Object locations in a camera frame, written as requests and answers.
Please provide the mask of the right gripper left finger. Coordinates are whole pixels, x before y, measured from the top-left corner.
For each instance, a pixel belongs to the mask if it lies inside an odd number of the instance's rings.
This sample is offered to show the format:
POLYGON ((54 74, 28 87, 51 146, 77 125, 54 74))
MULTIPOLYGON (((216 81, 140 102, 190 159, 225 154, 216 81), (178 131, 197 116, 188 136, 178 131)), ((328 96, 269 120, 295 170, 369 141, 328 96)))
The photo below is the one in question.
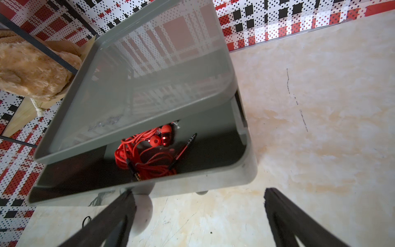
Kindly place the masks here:
POLYGON ((137 206, 130 190, 122 193, 62 247, 125 247, 137 206))

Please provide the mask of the red earphones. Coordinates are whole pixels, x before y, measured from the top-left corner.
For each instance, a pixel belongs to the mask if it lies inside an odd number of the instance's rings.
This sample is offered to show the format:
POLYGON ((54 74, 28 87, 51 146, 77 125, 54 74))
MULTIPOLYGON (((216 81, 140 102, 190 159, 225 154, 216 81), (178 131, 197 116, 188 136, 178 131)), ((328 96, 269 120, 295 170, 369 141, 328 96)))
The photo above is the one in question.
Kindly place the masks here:
POLYGON ((193 134, 181 148, 171 148, 174 125, 170 123, 121 140, 114 151, 117 167, 129 170, 137 181, 176 175, 176 165, 197 134, 193 134))

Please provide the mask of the white drawer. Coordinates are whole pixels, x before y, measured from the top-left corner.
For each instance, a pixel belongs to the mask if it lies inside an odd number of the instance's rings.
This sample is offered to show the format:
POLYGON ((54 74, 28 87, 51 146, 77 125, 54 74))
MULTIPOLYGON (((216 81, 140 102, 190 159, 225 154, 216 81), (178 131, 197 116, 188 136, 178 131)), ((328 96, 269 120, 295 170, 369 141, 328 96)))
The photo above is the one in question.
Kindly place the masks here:
POLYGON ((150 224, 153 215, 153 203, 147 195, 134 195, 136 210, 129 237, 141 234, 150 224))

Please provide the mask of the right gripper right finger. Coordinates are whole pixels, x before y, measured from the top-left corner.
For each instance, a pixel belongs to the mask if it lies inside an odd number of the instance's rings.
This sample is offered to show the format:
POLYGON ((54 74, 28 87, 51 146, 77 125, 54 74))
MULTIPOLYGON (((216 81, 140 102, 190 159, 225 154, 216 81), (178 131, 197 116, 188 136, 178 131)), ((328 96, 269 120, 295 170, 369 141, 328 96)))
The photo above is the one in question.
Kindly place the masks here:
POLYGON ((264 194, 265 211, 277 247, 346 247, 276 188, 264 194))

